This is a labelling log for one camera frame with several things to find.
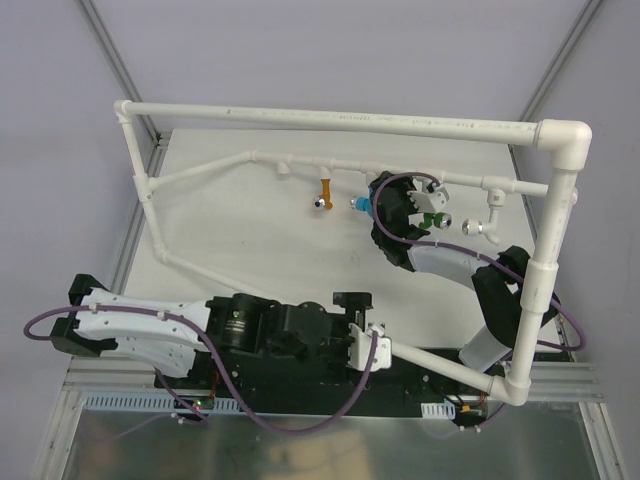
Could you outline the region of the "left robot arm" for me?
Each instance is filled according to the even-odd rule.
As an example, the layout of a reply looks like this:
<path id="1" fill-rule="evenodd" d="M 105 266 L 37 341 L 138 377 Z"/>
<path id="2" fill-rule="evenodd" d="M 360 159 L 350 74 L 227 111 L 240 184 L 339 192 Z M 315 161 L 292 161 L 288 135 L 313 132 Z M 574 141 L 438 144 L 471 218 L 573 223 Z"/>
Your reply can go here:
<path id="1" fill-rule="evenodd" d="M 336 292 L 338 312 L 306 301 L 298 305 L 246 293 L 191 302 L 161 302 L 114 294 L 94 277 L 79 274 L 68 292 L 72 310 L 50 333 L 63 353 L 98 357 L 111 351 L 204 387 L 210 363 L 198 356 L 210 345 L 219 353 L 310 362 L 347 363 L 364 334 L 372 307 L 368 292 Z"/>

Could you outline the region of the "white PVC pipe frame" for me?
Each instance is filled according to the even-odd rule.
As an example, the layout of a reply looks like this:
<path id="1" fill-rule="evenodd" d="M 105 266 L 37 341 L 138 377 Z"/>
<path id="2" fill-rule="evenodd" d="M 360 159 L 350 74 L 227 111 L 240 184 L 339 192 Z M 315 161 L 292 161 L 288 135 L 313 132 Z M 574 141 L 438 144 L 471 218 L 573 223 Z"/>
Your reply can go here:
<path id="1" fill-rule="evenodd" d="M 526 403 L 531 386 L 530 372 L 535 346 L 543 315 L 549 308 L 558 305 L 552 299 L 559 268 L 557 260 L 571 210 L 577 200 L 575 189 L 577 176 L 585 166 L 592 140 L 592 130 L 586 123 L 552 119 L 545 119 L 538 123 L 489 121 L 355 112 L 158 104 L 130 100 L 116 102 L 114 111 L 121 124 L 131 157 L 135 188 L 150 231 L 155 257 L 162 263 L 185 268 L 227 287 L 233 286 L 231 279 L 204 267 L 198 267 L 173 255 L 167 249 L 153 205 L 155 190 L 165 184 L 250 161 L 274 163 L 281 173 L 286 173 L 293 164 L 311 165 L 319 170 L 320 179 L 331 179 L 331 173 L 334 170 L 357 171 L 373 179 L 387 171 L 387 166 L 370 162 L 357 163 L 248 151 L 175 175 L 149 177 L 144 170 L 136 134 L 131 125 L 133 117 L 160 115 L 302 126 L 329 131 L 354 131 L 515 145 L 549 152 L 552 176 L 547 185 L 511 180 L 506 177 L 467 176 L 446 171 L 424 175 L 440 183 L 478 188 L 486 192 L 497 188 L 505 191 L 507 195 L 533 195 L 545 200 L 534 252 L 522 280 L 520 324 L 515 346 L 512 349 L 511 367 L 506 375 L 489 376 L 404 344 L 396 344 L 392 349 L 393 354 L 399 358 L 476 388 L 495 400 L 512 406 L 521 406 Z"/>

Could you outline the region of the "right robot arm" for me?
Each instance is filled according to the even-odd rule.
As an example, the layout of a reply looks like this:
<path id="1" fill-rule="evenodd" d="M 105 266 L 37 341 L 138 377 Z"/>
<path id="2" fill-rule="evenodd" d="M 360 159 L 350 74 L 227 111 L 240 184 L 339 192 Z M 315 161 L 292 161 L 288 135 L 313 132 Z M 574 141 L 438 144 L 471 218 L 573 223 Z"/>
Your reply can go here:
<path id="1" fill-rule="evenodd" d="M 460 350 L 461 363 L 450 369 L 452 387 L 469 395 L 484 385 L 485 371 L 515 346 L 529 254 L 511 246 L 486 256 L 429 239 L 432 231 L 452 224 L 445 211 L 449 193 L 434 178 L 421 183 L 417 187 L 408 175 L 384 171 L 370 183 L 369 195 L 354 199 L 352 206 L 372 217 L 371 238 L 392 265 L 451 280 L 475 293 L 484 326 Z"/>

